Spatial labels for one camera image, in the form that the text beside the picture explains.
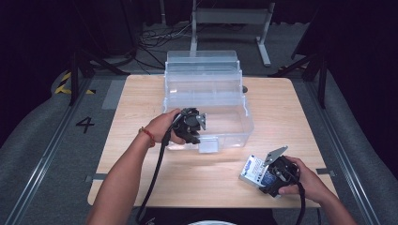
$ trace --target bracelet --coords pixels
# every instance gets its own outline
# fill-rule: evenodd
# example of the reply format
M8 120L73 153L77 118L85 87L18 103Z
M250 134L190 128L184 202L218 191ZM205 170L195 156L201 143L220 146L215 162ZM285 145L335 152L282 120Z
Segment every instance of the bracelet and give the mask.
M138 130L138 133L140 133L141 131L143 131L145 134L147 134L150 138L150 146L149 147L153 147L155 146L155 137L153 136L153 134L151 134L147 129L145 129L144 127L141 127Z

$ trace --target wrist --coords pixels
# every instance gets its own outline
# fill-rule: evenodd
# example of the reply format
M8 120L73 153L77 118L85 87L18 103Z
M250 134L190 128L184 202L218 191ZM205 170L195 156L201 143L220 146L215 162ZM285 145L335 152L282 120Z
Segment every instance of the wrist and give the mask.
M317 203L319 203L321 206L325 204L332 203L334 201L338 200L338 198L331 192L331 191L325 191L320 197Z
M155 146L155 136L153 136L153 134L149 130L141 127L138 130L138 135L142 135L142 136L144 136L144 138L149 140L149 147Z

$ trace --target clear plastic container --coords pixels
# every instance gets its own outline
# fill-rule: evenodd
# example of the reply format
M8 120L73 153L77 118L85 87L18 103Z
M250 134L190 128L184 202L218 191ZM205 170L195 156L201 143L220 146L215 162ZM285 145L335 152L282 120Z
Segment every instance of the clear plastic container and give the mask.
M199 144L170 143L168 149L211 153L245 145L254 125L234 51L168 52L164 77L165 112L197 108L207 115Z

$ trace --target number 4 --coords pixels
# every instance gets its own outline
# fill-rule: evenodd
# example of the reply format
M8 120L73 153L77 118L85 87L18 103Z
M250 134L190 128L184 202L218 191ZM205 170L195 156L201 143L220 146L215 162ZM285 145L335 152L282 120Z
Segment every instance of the number 4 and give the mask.
M90 122L91 122L91 117L87 116L84 120L77 123L76 126L84 127L84 133L86 133L88 130L88 127L94 126L94 124L90 124Z

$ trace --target person's right hand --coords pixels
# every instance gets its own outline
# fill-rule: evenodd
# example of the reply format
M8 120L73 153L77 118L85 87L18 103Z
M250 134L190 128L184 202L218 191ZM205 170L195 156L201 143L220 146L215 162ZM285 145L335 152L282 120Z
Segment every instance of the person's right hand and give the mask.
M145 127L153 136L156 143L161 143L161 139L164 133L173 123L174 117L181 112L180 109L175 109L168 113L163 113L158 115L156 118L152 119L149 124ZM171 141L173 143L184 144L185 140L177 137L177 135L172 130Z
M320 203L323 199L326 199L328 195L333 194L301 159L296 157L285 157L298 166L299 181L305 189L305 197L307 199ZM299 187L297 185L281 187L279 188L279 194L299 194Z

